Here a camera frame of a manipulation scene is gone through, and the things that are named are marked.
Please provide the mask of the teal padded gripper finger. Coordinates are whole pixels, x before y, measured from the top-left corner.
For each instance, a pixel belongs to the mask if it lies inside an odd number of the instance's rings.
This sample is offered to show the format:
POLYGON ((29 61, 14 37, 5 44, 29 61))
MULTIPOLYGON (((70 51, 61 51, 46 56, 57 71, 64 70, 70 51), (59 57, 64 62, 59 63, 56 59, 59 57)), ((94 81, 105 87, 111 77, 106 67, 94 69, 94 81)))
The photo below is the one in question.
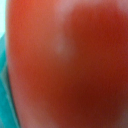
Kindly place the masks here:
POLYGON ((8 76, 5 36, 0 38, 0 128, 20 128, 8 76))

